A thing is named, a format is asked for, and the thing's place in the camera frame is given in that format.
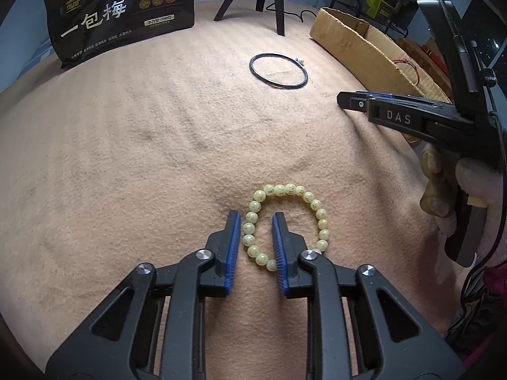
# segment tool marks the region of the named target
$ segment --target bead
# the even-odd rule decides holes
[[[259,248],[256,245],[250,246],[247,250],[247,254],[252,258],[256,258],[259,253]]]
[[[313,196],[313,193],[307,191],[303,194],[303,200],[305,200],[305,203],[311,203],[313,200],[315,200],[315,197]]]
[[[253,193],[253,199],[259,203],[262,203],[266,199],[266,193],[264,193],[262,190],[257,190],[255,193]]]
[[[260,205],[260,203],[258,201],[250,201],[250,204],[248,205],[248,208],[250,209],[250,211],[253,211],[254,213],[258,213],[260,211],[260,208],[262,206]]]
[[[255,224],[255,223],[257,223],[259,216],[257,215],[257,213],[254,213],[253,211],[249,211],[247,213],[247,215],[245,216],[245,219],[247,220],[248,223]]]
[[[328,225],[329,225],[329,222],[325,218],[323,218],[322,220],[319,220],[317,223],[318,228],[320,228],[321,230],[328,228]]]
[[[324,230],[319,231],[318,238],[321,240],[327,240],[329,238],[329,230],[325,228]]]
[[[266,268],[268,271],[276,271],[276,260],[269,260],[268,264],[266,264]]]
[[[285,186],[283,184],[277,184],[275,186],[275,195],[281,197],[285,194]]]
[[[286,191],[287,195],[293,195],[293,194],[295,194],[296,193],[296,186],[295,186],[295,184],[288,183],[285,186],[285,191]]]
[[[251,234],[245,234],[243,236],[243,244],[247,247],[253,246],[255,241],[255,237]]]
[[[297,186],[296,187],[296,195],[303,197],[305,194],[305,187],[304,186]]]
[[[319,220],[323,220],[325,219],[327,216],[328,216],[328,213],[326,210],[324,209],[318,209],[316,212],[315,212],[315,216],[319,219]]]
[[[257,255],[257,257],[255,258],[255,262],[258,265],[266,265],[266,264],[268,264],[268,260],[269,260],[269,257],[265,253],[259,253]]]
[[[312,208],[312,210],[317,211],[318,209],[322,208],[322,202],[320,200],[315,199],[310,203],[310,207]]]
[[[320,251],[326,251],[328,248],[328,242],[326,240],[319,240],[316,246]]]
[[[252,223],[244,223],[241,229],[245,234],[255,233],[255,226]]]
[[[275,193],[275,188],[270,184],[266,184],[264,186],[264,193],[266,195],[273,195]]]

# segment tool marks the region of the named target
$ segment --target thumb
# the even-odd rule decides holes
[[[456,180],[472,197],[487,205],[498,203],[502,198],[502,176],[492,167],[473,158],[462,158],[456,164]]]

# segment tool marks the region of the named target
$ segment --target human hand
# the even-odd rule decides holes
[[[453,162],[446,161],[446,157],[431,144],[424,147],[421,168],[428,178],[428,186],[420,206],[425,212],[435,216],[440,232],[445,236],[452,236],[456,230],[456,185],[470,196],[469,204],[486,206],[486,222],[477,249],[477,254],[484,258],[498,234],[503,202],[502,176],[489,165],[472,158],[460,159],[453,168]],[[486,266],[497,266],[506,259],[507,236],[504,230],[500,244]]]

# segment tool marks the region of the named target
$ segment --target black snack bag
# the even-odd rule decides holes
[[[44,0],[62,67],[194,25],[194,0]]]

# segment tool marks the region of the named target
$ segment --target bracelet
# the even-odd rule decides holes
[[[257,190],[253,194],[253,200],[248,205],[249,212],[245,216],[247,222],[241,227],[244,233],[243,244],[248,247],[247,254],[254,258],[258,265],[266,266],[269,271],[276,271],[276,260],[270,259],[266,253],[260,251],[259,247],[255,244],[254,237],[255,223],[259,219],[257,213],[262,208],[260,203],[262,203],[267,196],[271,195],[296,195],[302,197],[305,203],[310,204],[311,209],[315,211],[315,216],[318,220],[318,228],[320,229],[318,233],[319,240],[317,241],[316,248],[313,248],[313,251],[322,254],[322,252],[328,248],[328,213],[322,208],[322,202],[317,200],[313,193],[306,191],[303,186],[296,187],[292,183],[288,183],[285,186],[283,184],[277,184],[276,186],[266,184],[264,190]]]

